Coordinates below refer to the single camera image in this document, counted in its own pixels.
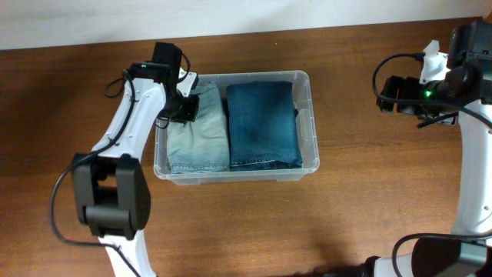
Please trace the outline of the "light grey jeans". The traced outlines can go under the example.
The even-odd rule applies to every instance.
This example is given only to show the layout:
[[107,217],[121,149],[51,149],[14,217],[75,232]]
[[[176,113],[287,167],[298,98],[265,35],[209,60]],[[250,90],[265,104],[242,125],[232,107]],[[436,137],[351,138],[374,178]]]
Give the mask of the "light grey jeans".
[[173,174],[226,172],[230,167],[228,121],[221,94],[213,82],[199,85],[193,122],[172,122],[167,127],[168,167]]

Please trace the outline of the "blue jeans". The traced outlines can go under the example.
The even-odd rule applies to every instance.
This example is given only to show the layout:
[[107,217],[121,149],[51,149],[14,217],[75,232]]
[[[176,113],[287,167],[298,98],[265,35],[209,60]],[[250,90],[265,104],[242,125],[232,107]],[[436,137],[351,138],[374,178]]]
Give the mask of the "blue jeans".
[[302,167],[292,90],[285,81],[226,88],[231,171]]

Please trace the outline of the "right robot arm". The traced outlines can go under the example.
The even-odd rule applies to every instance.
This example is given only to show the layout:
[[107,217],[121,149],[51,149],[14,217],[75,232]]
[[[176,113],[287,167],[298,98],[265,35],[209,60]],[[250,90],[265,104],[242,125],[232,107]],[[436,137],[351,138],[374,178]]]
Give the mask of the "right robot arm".
[[411,58],[419,78],[391,76],[374,88],[382,112],[416,116],[420,128],[459,125],[460,195],[449,234],[399,239],[388,258],[370,257],[359,276],[489,276],[491,274],[491,25],[457,26],[447,53],[432,41]]

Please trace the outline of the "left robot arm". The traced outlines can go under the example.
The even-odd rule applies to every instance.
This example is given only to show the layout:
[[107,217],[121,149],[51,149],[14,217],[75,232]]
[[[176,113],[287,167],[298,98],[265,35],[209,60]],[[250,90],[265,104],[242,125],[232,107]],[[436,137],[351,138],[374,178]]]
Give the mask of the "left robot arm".
[[153,276],[144,228],[151,194],[141,168],[148,136],[158,120],[193,122],[198,75],[180,48],[155,44],[151,60],[123,71],[121,103],[101,140],[69,166],[78,220],[98,237],[116,276]]

